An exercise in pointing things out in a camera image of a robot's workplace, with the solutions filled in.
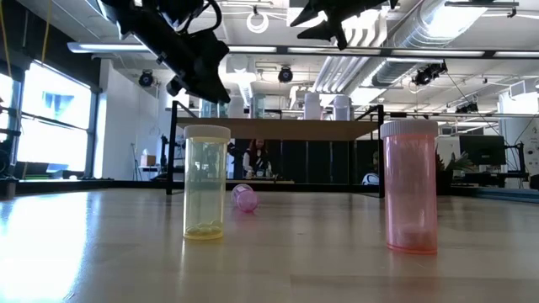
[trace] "white cap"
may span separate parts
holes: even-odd
[[[431,120],[399,120],[384,123],[380,128],[382,139],[397,135],[438,136],[438,123]]]
[[[230,130],[226,127],[215,125],[189,125],[184,128],[184,137],[185,139],[205,137],[230,140]]]

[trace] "pink translucent container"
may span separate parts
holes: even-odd
[[[381,128],[384,140],[387,246],[404,253],[436,254],[435,138],[438,124],[401,120]]]
[[[259,197],[247,184],[239,184],[232,190],[232,202],[245,213],[251,213],[259,207]]]

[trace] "yellow cable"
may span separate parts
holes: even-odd
[[[8,63],[8,75],[10,78],[13,78],[11,74],[11,62],[9,60],[8,33],[6,32],[6,25],[3,22],[3,1],[0,1],[0,24],[2,25],[3,50],[6,52],[6,62]]]
[[[47,24],[45,27],[45,38],[43,39],[43,51],[41,52],[41,65],[45,63],[45,54],[47,52],[47,40],[49,39],[49,25],[51,25],[52,0],[49,0],[49,10],[47,12]]]

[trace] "white cylinder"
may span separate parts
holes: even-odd
[[[245,118],[242,97],[232,97],[228,104],[228,118]]]
[[[318,93],[306,93],[305,106],[303,106],[303,119],[320,120],[321,114],[320,95]]]
[[[334,100],[334,118],[336,121],[350,120],[350,98],[339,95]]]

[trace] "desk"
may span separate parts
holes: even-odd
[[[507,178],[527,179],[529,177],[529,173],[466,173],[464,177],[458,179],[458,182],[476,183],[479,186],[495,185],[502,189],[505,187]]]

